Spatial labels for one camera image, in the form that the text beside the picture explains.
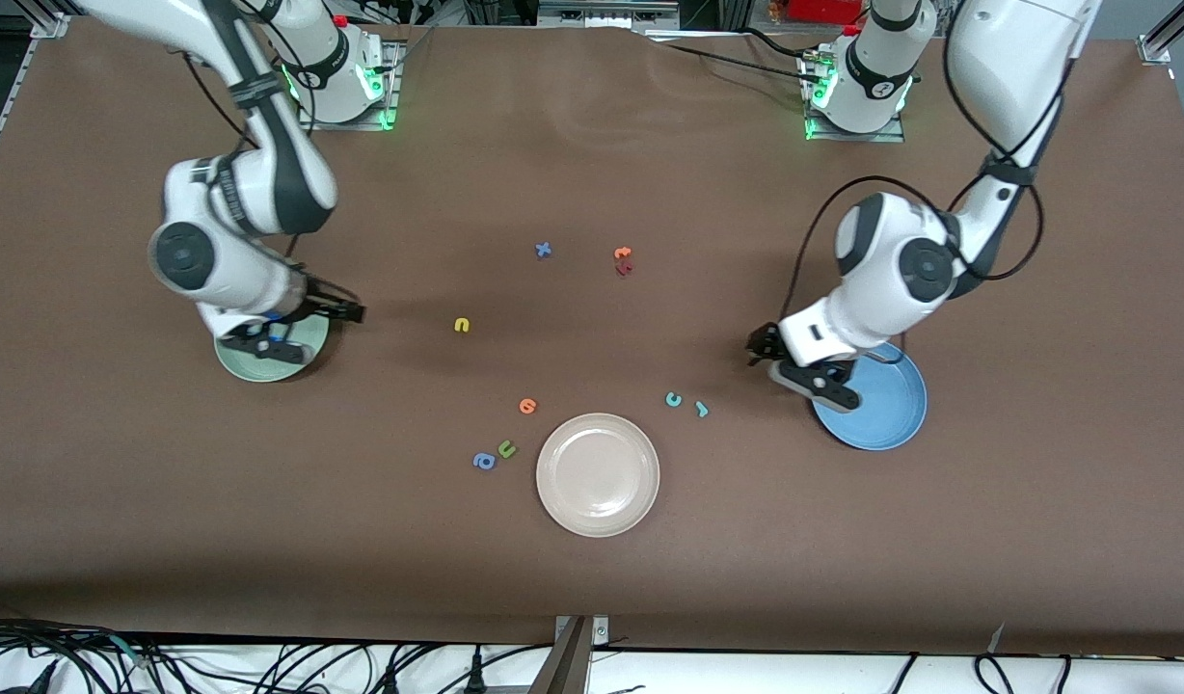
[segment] gray floor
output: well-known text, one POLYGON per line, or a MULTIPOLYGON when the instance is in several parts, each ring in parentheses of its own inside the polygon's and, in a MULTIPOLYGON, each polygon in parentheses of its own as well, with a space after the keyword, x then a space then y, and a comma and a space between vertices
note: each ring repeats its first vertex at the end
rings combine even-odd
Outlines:
MULTIPOLYGON (((1093 26, 1094 39, 1135 39, 1160 21, 1177 5, 1176 0, 1103 0, 1093 26)), ((1184 113, 1184 37, 1171 50, 1175 85, 1184 113)))

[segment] brown table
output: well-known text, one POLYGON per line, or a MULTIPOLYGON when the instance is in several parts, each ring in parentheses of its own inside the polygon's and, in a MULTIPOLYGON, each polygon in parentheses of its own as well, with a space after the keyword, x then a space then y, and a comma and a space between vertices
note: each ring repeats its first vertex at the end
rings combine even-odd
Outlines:
MULTIPOLYGON (((439 30, 393 133, 314 136, 340 207, 300 256, 367 321, 250 386, 143 249, 168 166, 234 135, 179 58, 75 21, 0 147, 0 602, 516 642, 605 612, 632 644, 762 649, 980 650, 1006 621, 1006 650, 1184 654, 1184 121, 1130 44, 1073 76, 1036 262, 910 335, 918 438, 852 451, 745 365, 831 189, 881 173, 947 200, 976 171, 937 51, 922 71, 906 144, 807 142, 777 76, 626 31, 439 30), (540 444, 580 412, 662 457, 616 539, 536 497, 540 444), (516 457, 474 469, 504 438, 516 457)), ((1027 206, 1000 266, 1031 229, 1027 206)), ((796 304, 834 285, 830 234, 796 304)))

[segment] round plate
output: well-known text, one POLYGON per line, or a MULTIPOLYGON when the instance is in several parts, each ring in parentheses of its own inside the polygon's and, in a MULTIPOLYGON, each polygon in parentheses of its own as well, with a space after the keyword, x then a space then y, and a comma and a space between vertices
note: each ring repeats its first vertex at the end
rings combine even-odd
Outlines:
MULTIPOLYGON (((311 315, 294 324, 292 334, 288 336, 289 342, 305 345, 317 355, 318 351, 327 342, 327 334, 330 330, 330 319, 327 316, 311 315)), ((271 335, 283 338, 288 333, 287 326, 271 324, 271 335)), ((256 355, 245 352, 226 348, 214 341, 214 353, 219 356, 219 364, 236 378, 250 383, 272 383, 294 377, 301 373, 307 365, 289 365, 279 360, 259 360, 256 355)))
POLYGON ((908 355, 892 345, 873 349, 884 360, 897 365, 882 365, 869 356, 860 356, 848 386, 862 396, 862 404, 848 413, 822 405, 816 415, 836 438, 864 451, 888 451, 913 438, 927 418, 927 384, 908 355))
POLYGON ((545 441, 536 491, 558 525, 583 536, 613 536, 648 515, 662 484, 657 449, 617 415, 579 415, 545 441))

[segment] green plate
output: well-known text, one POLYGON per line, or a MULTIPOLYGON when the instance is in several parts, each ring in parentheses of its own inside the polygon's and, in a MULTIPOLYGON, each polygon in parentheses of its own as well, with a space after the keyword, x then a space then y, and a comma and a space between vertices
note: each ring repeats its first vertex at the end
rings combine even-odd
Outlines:
MULTIPOLYGON (((283 338, 287 330, 287 326, 271 324, 271 334, 278 338, 283 338)), ((289 335, 288 341, 310 347, 314 351, 314 358, 317 359, 318 352, 322 349, 323 343, 327 342, 329 330, 330 319, 318 315, 309 316, 292 327, 292 334, 289 335)), ((291 378, 301 373, 307 366, 289 365, 278 360, 259 360, 256 355, 219 345, 218 339, 214 341, 214 355, 219 356, 219 364, 223 365, 223 368, 227 370, 227 373, 250 383, 272 383, 291 378)))

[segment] red object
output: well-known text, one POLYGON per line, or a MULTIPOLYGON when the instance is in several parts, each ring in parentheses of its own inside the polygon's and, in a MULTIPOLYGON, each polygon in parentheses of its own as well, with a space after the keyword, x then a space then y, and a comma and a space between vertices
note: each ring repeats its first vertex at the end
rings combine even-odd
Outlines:
POLYGON ((862 0, 790 0, 790 19, 825 25, 851 25, 862 12, 862 0))

